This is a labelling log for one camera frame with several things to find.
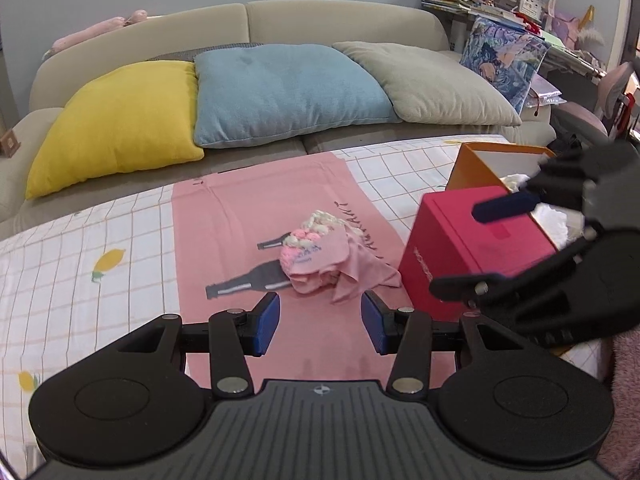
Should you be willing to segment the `pink cloth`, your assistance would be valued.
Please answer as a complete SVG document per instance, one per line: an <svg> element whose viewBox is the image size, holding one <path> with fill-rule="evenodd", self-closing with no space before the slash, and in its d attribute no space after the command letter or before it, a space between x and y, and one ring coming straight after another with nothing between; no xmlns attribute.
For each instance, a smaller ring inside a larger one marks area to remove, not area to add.
<svg viewBox="0 0 640 480"><path fill-rule="evenodd" d="M346 226L338 226L296 257L288 269L281 269L301 295L332 289L334 304L378 286L401 285L398 270L378 258L362 237Z"/></svg>

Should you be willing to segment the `pink white crochet item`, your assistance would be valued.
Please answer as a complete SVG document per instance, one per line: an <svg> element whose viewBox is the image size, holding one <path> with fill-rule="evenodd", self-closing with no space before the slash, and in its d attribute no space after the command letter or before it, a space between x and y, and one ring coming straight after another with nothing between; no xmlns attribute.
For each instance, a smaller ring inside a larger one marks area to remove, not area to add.
<svg viewBox="0 0 640 480"><path fill-rule="evenodd" d="M316 210L299 228L288 234L281 244L280 265L288 269L295 258L314 247L322 237L342 226L344 221L326 211Z"/></svg>

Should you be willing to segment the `orange cardboard box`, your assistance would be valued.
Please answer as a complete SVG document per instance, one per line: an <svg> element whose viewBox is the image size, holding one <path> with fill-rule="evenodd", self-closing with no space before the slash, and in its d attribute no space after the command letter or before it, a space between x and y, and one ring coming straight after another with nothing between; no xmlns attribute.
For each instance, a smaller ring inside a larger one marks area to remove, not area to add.
<svg viewBox="0 0 640 480"><path fill-rule="evenodd" d="M465 142L459 148L446 190L498 186L508 193L500 178L507 174L539 171L540 165L554 157L548 148L531 145Z"/></svg>

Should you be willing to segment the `magenta box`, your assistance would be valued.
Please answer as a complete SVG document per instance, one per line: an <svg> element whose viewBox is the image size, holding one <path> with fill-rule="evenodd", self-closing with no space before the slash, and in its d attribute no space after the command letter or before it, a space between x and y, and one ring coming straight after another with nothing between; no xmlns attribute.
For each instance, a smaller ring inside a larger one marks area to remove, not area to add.
<svg viewBox="0 0 640 480"><path fill-rule="evenodd" d="M434 297L428 290L433 278L487 273L513 276L556 252L529 216L487 224L475 221L475 204L505 195L505 188L488 186L422 197L399 263L402 284L416 310L436 321L457 321L465 305Z"/></svg>

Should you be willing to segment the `white plastic bag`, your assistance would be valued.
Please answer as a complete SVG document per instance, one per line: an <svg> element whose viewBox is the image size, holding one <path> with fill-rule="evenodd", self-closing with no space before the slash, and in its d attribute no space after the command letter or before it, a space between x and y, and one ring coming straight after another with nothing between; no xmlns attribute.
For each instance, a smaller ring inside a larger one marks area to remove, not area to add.
<svg viewBox="0 0 640 480"><path fill-rule="evenodd" d="M533 172L507 174L501 177L500 181L509 192L514 193L533 175ZM582 236L584 218L576 211L559 206L538 204L529 215L538 223L556 249L562 249Z"/></svg>

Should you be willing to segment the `pink chair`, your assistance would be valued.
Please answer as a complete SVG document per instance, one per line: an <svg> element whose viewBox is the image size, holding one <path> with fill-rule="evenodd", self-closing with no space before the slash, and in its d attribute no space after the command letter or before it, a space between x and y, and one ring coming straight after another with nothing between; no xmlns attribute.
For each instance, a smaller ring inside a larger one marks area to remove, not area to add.
<svg viewBox="0 0 640 480"><path fill-rule="evenodd" d="M629 130L625 117L631 118L636 107L634 96L625 92L633 73L634 64L625 62L600 80L596 105L602 117L575 102L564 102L552 110L552 119L561 129L590 145L607 144L624 136Z"/></svg>

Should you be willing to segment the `beige pillow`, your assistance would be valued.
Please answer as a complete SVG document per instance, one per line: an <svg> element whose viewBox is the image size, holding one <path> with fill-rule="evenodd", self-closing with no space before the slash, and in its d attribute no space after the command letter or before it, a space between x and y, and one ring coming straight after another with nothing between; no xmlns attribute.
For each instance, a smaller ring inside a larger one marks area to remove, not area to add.
<svg viewBox="0 0 640 480"><path fill-rule="evenodd" d="M378 82L404 122L507 127L521 123L515 108L487 80L440 52L363 41L337 42L333 47Z"/></svg>

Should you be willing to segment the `checkered lemon tablecloth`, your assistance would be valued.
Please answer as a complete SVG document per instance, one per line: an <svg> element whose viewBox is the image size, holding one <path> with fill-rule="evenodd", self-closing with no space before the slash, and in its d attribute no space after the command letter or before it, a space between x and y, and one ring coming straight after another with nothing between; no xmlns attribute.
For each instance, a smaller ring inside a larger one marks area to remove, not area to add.
<svg viewBox="0 0 640 480"><path fill-rule="evenodd" d="M446 188L461 136L344 148L363 193L407 243L427 193ZM165 184L68 214L1 244L1 449L24 479L40 451L27 408L49 377L165 313L180 313Z"/></svg>

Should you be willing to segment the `yellow pillow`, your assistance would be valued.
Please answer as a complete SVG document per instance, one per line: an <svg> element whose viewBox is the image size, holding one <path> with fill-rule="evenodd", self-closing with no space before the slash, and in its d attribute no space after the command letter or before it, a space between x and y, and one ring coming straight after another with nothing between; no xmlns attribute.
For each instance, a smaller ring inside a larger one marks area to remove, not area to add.
<svg viewBox="0 0 640 480"><path fill-rule="evenodd" d="M29 169L25 197L90 179L197 162L192 63L140 62L85 84L64 106Z"/></svg>

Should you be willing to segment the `blue pillow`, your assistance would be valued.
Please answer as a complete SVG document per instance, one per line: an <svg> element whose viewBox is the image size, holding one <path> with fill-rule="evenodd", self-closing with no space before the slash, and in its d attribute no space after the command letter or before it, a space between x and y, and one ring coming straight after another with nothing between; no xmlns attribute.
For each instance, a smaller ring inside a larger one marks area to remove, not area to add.
<svg viewBox="0 0 640 480"><path fill-rule="evenodd" d="M250 148L399 118L364 68L320 44L216 49L194 58L200 148Z"/></svg>

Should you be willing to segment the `beige sofa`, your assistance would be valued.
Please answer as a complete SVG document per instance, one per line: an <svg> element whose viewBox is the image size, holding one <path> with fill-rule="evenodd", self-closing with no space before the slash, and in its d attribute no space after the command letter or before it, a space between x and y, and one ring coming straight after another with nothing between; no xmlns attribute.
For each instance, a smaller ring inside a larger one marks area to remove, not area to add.
<svg viewBox="0 0 640 480"><path fill-rule="evenodd" d="M1 236L159 186L334 148L455 134L499 133L516 144L546 146L555 138L550 110L524 110L521 125L349 126L258 146L213 150L198 162L89 180L43 198L26 200L27 175L40 145L66 102L84 84L116 68L229 44L392 42L431 49L456 60L442 23L430 12L392 4L346 0L269 0L231 3L149 18L108 32L48 58L37 70L28 113L13 132L21 146L1 161Z"/></svg>

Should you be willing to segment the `pink plush on sofa back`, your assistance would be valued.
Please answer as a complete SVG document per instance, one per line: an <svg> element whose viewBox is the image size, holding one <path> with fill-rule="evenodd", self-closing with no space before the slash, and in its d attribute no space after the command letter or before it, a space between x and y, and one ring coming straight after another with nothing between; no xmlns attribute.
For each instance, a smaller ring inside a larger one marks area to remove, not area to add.
<svg viewBox="0 0 640 480"><path fill-rule="evenodd" d="M56 55L62 51L65 51L71 47L75 47L78 44L82 44L90 39L114 32L115 30L123 29L127 26L142 23L149 17L148 12L145 10L134 11L133 14L124 18L123 16L114 16L108 20L91 25L79 32L73 32L67 36L64 36L56 40L52 46L42 57L42 62L47 61L53 55Z"/></svg>

